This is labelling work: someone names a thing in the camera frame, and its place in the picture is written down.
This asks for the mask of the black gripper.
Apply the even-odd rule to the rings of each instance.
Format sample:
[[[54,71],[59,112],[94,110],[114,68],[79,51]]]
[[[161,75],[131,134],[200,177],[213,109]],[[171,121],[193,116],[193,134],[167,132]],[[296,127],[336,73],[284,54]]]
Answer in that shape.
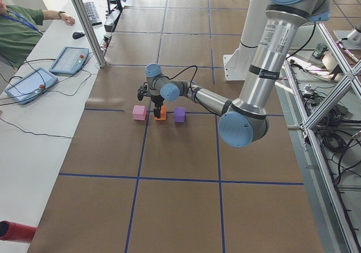
[[[151,101],[154,103],[155,108],[153,109],[154,116],[157,118],[162,117],[162,106],[164,98],[161,95],[152,95]]]

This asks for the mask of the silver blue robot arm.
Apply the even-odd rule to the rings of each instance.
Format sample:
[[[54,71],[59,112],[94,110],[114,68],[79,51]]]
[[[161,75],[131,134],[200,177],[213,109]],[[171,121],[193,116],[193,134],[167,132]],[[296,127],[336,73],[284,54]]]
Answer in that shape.
[[[195,84],[178,81],[152,63],[146,66],[147,81],[138,89],[138,99],[150,97],[153,113],[160,116],[164,101],[183,96],[220,117],[218,131],[230,146],[244,147],[268,131],[265,105],[280,75],[281,67],[298,29],[327,21],[332,0],[250,0],[239,48],[224,66],[235,65],[238,77],[245,77],[240,95],[228,99]]]

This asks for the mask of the person's hand with watch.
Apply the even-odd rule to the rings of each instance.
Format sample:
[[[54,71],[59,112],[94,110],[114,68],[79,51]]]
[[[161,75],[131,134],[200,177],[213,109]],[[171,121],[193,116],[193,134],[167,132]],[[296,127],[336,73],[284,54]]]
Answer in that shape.
[[[68,26],[73,26],[75,24],[75,19],[64,12],[60,14],[60,19]]]

